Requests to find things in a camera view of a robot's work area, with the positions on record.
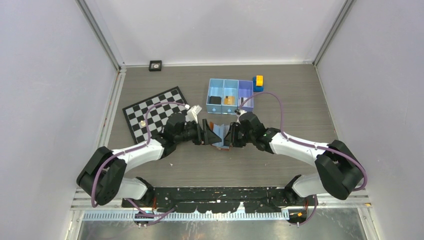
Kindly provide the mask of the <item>brown leather card holder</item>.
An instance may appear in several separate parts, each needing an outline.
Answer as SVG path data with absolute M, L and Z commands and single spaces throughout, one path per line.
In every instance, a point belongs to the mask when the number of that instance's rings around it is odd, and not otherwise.
M 221 142 L 213 143 L 211 146 L 217 148 L 218 150 L 229 151 L 230 146 L 226 145 L 224 140 L 227 133 L 230 130 L 229 124 L 215 124 L 213 122 L 209 123 L 210 129 L 221 138 Z

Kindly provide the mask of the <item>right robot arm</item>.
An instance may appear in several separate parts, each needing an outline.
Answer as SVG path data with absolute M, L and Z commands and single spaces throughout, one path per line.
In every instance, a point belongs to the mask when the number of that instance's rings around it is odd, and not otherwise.
M 282 197 L 291 205 L 324 193 L 346 200 L 351 192 L 366 186 L 368 177 L 364 167 L 342 141 L 308 141 L 278 128 L 265 127 L 250 111 L 236 109 L 235 114 L 237 121 L 230 124 L 225 144 L 235 148 L 253 144 L 260 151 L 288 156 L 316 168 L 315 174 L 296 175 L 283 188 Z

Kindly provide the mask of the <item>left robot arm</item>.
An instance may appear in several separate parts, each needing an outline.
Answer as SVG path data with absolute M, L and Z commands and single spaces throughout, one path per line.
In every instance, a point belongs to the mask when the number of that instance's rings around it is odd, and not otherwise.
M 148 207 L 155 197 L 154 187 L 141 177 L 126 178 L 126 172 L 169 156 L 180 143 L 211 145 L 221 140 L 206 119 L 199 124 L 196 120 L 186 121 L 181 113 L 173 113 L 162 131 L 150 140 L 119 150 L 99 147 L 78 175 L 76 184 L 90 195 L 94 205 L 103 206 L 122 198 Z

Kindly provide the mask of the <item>orange card in bin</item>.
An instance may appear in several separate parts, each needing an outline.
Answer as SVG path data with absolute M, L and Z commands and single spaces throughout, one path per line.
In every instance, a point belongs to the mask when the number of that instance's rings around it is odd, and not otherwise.
M 234 106 L 236 104 L 236 98 L 232 95 L 225 96 L 223 100 L 224 105 Z

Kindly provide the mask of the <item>light blue left bin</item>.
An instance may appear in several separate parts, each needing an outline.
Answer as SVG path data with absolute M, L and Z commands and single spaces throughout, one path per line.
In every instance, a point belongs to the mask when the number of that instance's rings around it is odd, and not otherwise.
M 223 85 L 224 85 L 224 79 L 211 78 L 209 80 L 208 91 L 206 96 L 206 110 L 208 113 L 222 114 Z M 210 96 L 221 97 L 221 105 L 209 104 Z

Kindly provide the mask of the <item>light blue bin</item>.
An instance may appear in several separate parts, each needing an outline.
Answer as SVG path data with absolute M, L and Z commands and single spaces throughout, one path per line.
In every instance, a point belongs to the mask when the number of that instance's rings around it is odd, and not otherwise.
M 239 81 L 234 79 L 225 79 L 223 81 L 222 92 L 222 113 L 235 114 L 238 107 L 238 87 Z
M 224 79 L 211 78 L 209 80 L 208 91 L 206 96 L 206 110 L 208 113 L 222 114 L 223 85 L 224 85 Z M 210 96 L 221 97 L 221 105 L 209 104 Z

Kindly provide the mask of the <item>purple right bin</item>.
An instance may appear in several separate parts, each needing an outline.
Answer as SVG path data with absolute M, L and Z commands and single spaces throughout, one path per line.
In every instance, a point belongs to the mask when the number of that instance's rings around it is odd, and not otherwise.
M 240 98 L 249 98 L 253 93 L 253 82 L 251 80 L 239 80 L 237 105 L 241 105 Z M 242 106 L 241 108 L 247 112 L 252 112 L 254 109 L 254 99 L 249 99 L 249 106 Z

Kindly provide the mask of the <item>light blue middle bin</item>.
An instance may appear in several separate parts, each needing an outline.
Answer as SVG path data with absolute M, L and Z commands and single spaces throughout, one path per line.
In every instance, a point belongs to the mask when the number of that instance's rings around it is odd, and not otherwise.
M 239 81 L 234 79 L 225 79 L 223 81 L 222 92 L 222 113 L 235 114 L 238 107 L 238 87 Z

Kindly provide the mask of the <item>blue yellow toy block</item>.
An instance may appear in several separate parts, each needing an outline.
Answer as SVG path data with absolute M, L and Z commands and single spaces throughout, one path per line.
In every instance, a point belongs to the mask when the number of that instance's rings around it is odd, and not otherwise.
M 253 92 L 263 92 L 264 91 L 264 77 L 262 75 L 256 75 L 252 78 L 253 82 Z

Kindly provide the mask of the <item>black white chessboard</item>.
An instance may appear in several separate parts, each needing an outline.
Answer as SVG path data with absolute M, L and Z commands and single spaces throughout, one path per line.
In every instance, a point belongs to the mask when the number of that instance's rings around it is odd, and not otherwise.
M 188 103 L 178 86 L 122 109 L 131 137 L 136 145 L 147 140 L 147 130 L 150 130 L 151 136 L 161 133 L 172 114 L 181 113 L 186 120 L 188 109 L 182 105 L 176 105 L 174 102 L 185 105 Z M 145 121 L 146 125 L 141 126 L 141 121 Z

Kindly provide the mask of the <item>small black square box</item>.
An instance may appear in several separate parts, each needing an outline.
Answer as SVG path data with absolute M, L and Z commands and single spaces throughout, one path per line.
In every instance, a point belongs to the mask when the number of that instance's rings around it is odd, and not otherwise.
M 151 60 L 149 62 L 148 70 L 150 72 L 160 72 L 162 70 L 163 62 L 161 60 Z

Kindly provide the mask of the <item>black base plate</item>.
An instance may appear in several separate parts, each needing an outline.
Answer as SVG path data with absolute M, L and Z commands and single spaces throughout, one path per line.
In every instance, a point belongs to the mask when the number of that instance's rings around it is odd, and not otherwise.
M 277 213 L 285 207 L 313 207 L 312 196 L 296 197 L 283 188 L 261 187 L 150 187 L 140 199 L 123 200 L 122 207 L 148 208 L 165 213 L 213 214 L 234 213 L 243 208 L 246 213 Z

